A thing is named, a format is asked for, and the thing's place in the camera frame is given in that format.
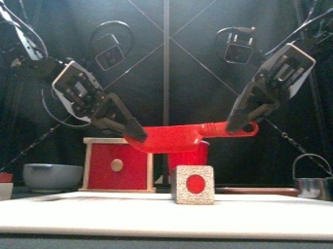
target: white table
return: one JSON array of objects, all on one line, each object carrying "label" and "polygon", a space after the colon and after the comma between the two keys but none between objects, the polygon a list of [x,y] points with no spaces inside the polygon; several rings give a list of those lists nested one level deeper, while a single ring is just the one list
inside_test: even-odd
[{"label": "white table", "polygon": [[0,210],[10,235],[333,241],[333,202],[291,196],[216,195],[215,205],[180,205],[171,194],[76,192],[0,201]]}]

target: black backdrop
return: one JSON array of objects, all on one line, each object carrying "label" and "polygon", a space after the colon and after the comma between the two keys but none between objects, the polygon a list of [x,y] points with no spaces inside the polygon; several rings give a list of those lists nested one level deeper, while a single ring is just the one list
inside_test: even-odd
[{"label": "black backdrop", "polygon": [[[6,1],[23,16],[19,1]],[[259,48],[269,51],[299,27],[311,1],[291,0],[30,0],[29,22],[50,55],[82,62],[90,34],[109,20],[126,22],[137,43],[124,63],[109,72],[93,69],[108,92],[116,92],[142,125],[187,125],[227,120],[237,95],[257,66],[228,64],[216,55],[215,35],[231,26],[256,27]],[[322,1],[316,14],[332,1]],[[165,47],[169,34],[169,49]],[[269,120],[312,152],[332,160],[332,56],[316,65],[288,106]],[[18,81],[2,73],[2,164],[5,165],[57,122],[41,101],[41,82]],[[47,92],[50,109],[65,118],[62,104]],[[86,136],[105,135],[94,128],[66,126],[9,168],[21,182],[27,162],[85,165]],[[292,164],[300,154],[273,125],[264,121],[256,137],[208,139],[209,164],[224,185],[290,186]],[[157,157],[157,176],[162,161]],[[320,176],[310,163],[300,175]]]}]

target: wooden box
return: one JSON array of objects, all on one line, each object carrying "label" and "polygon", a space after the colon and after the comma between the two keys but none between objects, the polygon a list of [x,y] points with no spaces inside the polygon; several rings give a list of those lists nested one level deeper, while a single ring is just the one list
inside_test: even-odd
[{"label": "wooden box", "polygon": [[153,154],[124,138],[85,138],[88,144],[82,191],[153,192]]}]

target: speckled block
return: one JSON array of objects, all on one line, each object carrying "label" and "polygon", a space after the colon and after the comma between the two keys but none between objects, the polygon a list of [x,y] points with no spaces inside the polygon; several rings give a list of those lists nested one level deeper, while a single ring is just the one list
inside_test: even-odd
[{"label": "speckled block", "polygon": [[177,204],[215,204],[215,168],[180,165],[172,172],[172,196]]}]

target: orange object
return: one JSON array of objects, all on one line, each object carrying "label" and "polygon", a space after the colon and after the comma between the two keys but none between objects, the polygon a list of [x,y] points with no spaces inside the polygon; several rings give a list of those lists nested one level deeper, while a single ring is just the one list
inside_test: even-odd
[{"label": "orange object", "polygon": [[211,143],[203,141],[196,151],[168,154],[169,174],[180,165],[208,165]]},{"label": "orange object", "polygon": [[249,137],[259,133],[259,124],[252,123],[251,132],[240,130],[235,133],[227,131],[228,122],[189,124],[175,126],[144,127],[148,138],[144,142],[124,136],[128,143],[140,151],[146,153],[162,154],[191,152],[199,149],[205,137]]}]

